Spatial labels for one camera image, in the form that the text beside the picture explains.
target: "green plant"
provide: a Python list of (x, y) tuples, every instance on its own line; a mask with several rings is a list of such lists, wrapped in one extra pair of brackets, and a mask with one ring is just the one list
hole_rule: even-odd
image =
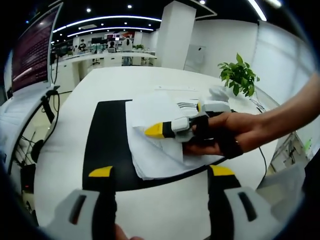
[(238, 95), (243, 92), (246, 97), (251, 97), (255, 92), (255, 80), (260, 81), (260, 78), (254, 74), (250, 69), (250, 65), (244, 62), (242, 57), (236, 54), (237, 63), (223, 62), (218, 64), (218, 67), (222, 69), (220, 78), (225, 81), (225, 86), (232, 88), (234, 95)]
[(145, 46), (143, 46), (142, 44), (138, 44), (135, 46), (136, 49), (145, 49)]

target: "black wrist strap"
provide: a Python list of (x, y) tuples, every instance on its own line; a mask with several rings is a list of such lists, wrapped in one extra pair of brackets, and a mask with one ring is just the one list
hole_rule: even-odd
[(232, 131), (226, 127), (211, 129), (209, 128), (208, 120), (207, 116), (201, 116), (192, 123), (196, 125), (194, 135), (197, 139), (214, 139), (214, 141), (219, 144), (221, 152), (227, 159), (233, 159), (244, 154)]

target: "human hand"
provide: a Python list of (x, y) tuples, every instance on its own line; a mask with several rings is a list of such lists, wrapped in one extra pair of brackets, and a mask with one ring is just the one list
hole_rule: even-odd
[[(263, 138), (264, 131), (261, 124), (260, 115), (252, 115), (248, 113), (224, 112), (218, 116), (209, 118), (209, 128), (225, 127), (235, 133), (235, 140), (240, 145), (244, 153), (260, 147), (265, 144)], [(213, 145), (198, 145), (194, 143), (185, 143), (183, 145), (183, 153), (189, 155), (221, 155), (219, 144), (215, 142)]]
[(141, 237), (134, 236), (132, 238), (127, 238), (122, 228), (116, 224), (115, 225), (115, 240), (144, 240)]

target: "folded cloth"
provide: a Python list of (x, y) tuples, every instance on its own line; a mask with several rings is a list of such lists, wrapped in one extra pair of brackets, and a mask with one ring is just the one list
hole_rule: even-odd
[(141, 129), (196, 115), (197, 101), (172, 100), (165, 92), (139, 96), (126, 102), (127, 138), (137, 175), (143, 180), (169, 178), (221, 159), (221, 156), (184, 156), (174, 138), (147, 137)]

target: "black mat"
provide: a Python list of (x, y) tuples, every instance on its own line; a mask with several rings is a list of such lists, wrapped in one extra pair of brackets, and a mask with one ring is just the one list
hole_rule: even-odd
[(143, 181), (137, 176), (129, 149), (126, 125), (126, 102), (103, 101), (96, 106), (91, 122), (83, 161), (82, 186), (89, 173), (98, 168), (114, 167), (116, 191), (129, 191), (172, 183), (203, 172), (206, 167), (179, 176)]

